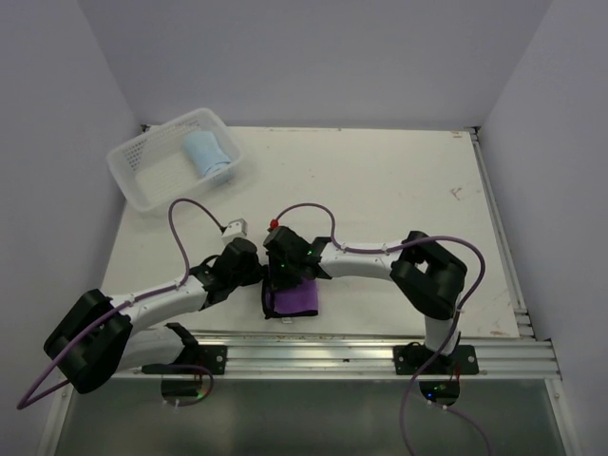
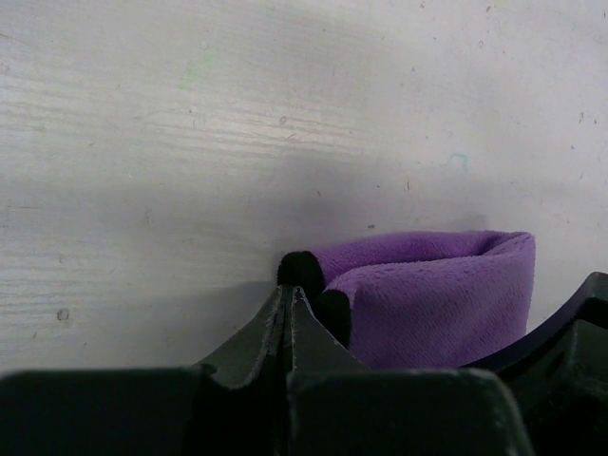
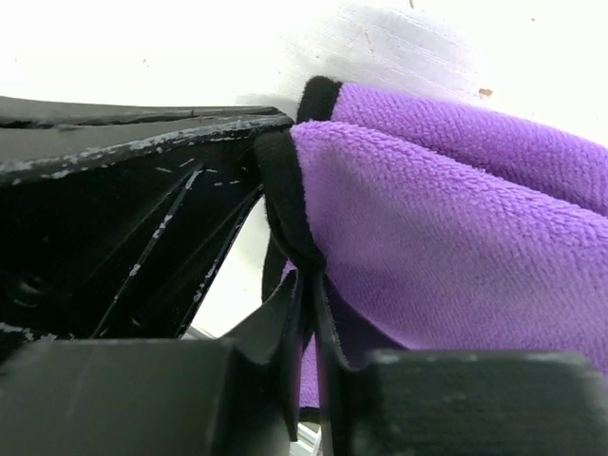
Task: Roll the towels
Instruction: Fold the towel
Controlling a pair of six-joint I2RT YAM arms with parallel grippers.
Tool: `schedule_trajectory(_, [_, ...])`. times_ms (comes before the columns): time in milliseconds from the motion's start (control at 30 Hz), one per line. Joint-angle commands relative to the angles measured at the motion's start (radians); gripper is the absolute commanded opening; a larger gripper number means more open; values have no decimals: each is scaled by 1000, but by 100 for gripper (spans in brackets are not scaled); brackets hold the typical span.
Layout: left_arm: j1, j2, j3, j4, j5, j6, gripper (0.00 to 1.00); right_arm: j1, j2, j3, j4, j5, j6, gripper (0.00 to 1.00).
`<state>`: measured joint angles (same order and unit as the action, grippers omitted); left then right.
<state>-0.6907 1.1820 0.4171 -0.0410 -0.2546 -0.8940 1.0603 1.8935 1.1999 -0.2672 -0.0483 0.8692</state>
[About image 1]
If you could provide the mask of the dark grey purple cloth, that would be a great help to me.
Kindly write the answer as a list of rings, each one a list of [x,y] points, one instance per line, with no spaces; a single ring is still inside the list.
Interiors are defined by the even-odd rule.
[[[266,319],[317,316],[317,283],[308,280],[289,290],[272,291],[270,273],[265,269],[261,282],[261,308]]]

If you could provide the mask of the light blue towel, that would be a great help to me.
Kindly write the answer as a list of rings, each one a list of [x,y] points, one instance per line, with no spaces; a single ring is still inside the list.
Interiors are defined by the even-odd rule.
[[[182,147],[202,179],[208,179],[215,185],[231,179],[226,167],[232,160],[221,149],[213,132],[191,132],[184,136]]]

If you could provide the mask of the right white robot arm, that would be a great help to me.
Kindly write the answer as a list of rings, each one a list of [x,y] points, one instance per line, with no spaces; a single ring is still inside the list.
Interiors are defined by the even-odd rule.
[[[335,246],[328,237],[312,242],[278,226],[265,238],[270,285],[287,291],[306,281],[364,277],[394,283],[425,318],[423,360],[434,372],[457,361],[460,333],[453,327],[456,301],[465,286],[467,267],[446,248],[419,231],[400,244]]]

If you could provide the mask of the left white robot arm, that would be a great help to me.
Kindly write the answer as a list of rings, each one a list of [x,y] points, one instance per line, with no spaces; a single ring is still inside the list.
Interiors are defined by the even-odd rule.
[[[96,390],[117,371],[152,366],[158,372],[186,373],[200,359],[198,343],[173,317],[208,309],[262,276],[257,247],[237,237],[212,265],[194,267],[186,279],[157,290],[84,293],[48,337],[44,351],[81,394]]]

